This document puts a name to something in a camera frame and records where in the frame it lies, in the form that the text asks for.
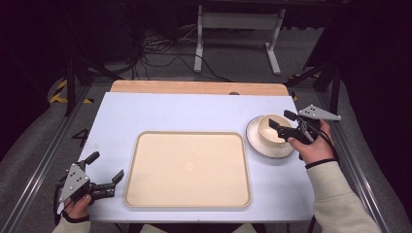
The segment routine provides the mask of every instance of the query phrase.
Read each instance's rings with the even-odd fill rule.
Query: tray
[[[136,142],[124,202],[129,207],[249,205],[243,142],[232,132],[143,132]]]

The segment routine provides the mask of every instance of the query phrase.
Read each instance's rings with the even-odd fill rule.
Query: hand
[[[70,218],[81,218],[88,216],[87,205],[91,201],[91,196],[86,194],[78,202],[73,203],[71,200],[64,201],[64,206],[67,206],[65,212]]]
[[[324,131],[330,139],[332,139],[330,136],[329,125],[322,119],[321,130]],[[288,143],[302,155],[303,161],[306,164],[333,158],[332,149],[321,136],[318,136],[315,142],[310,145],[302,144],[292,137],[288,138]]]

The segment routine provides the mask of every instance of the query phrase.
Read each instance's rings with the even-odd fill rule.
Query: person's left hand
[[[67,206],[64,210],[70,218],[81,218],[88,216],[87,205],[91,201],[91,196],[86,194],[76,204],[71,200],[64,201],[64,206]]]

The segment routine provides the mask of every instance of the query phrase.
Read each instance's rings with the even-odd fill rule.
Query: bowl
[[[279,115],[265,115],[258,121],[257,131],[261,141],[271,148],[282,147],[288,142],[283,138],[279,138],[278,132],[269,127],[270,118],[278,122],[281,126],[292,127],[292,125],[286,118]]]

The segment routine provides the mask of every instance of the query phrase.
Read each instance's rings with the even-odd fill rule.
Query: sleeve
[[[315,192],[314,215],[324,233],[381,232],[335,161],[307,170]]]
[[[55,227],[52,233],[88,233],[90,232],[90,221],[88,217],[81,220],[70,218],[63,212],[60,223]]]

